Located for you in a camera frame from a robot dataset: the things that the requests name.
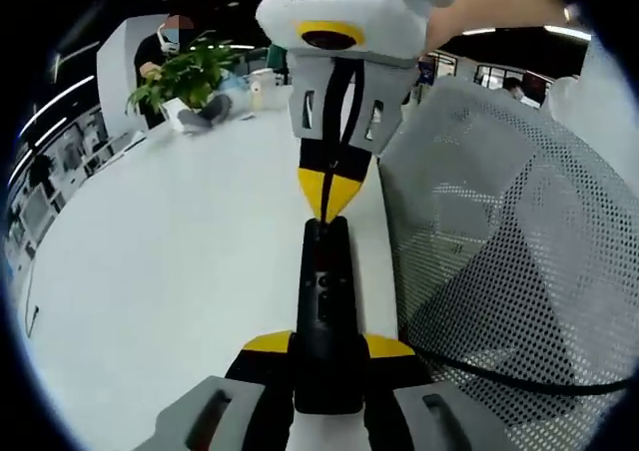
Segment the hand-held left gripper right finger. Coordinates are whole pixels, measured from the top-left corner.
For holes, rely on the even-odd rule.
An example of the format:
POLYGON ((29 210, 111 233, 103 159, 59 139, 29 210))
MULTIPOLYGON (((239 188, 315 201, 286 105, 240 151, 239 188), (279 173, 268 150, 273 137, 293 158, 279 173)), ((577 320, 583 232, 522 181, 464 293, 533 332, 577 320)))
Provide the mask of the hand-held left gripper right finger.
POLYGON ((455 385, 430 379, 406 344, 367 334, 363 424, 372 450, 513 450, 505 426, 455 385))

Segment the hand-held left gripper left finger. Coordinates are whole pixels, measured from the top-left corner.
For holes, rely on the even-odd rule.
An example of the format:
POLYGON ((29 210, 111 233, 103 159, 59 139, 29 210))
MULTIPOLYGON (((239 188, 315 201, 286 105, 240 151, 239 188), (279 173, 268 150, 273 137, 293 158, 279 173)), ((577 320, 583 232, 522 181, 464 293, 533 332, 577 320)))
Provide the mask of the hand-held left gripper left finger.
POLYGON ((246 343, 223 377, 209 376, 161 411, 139 450, 285 450, 294 421, 294 334, 246 343))

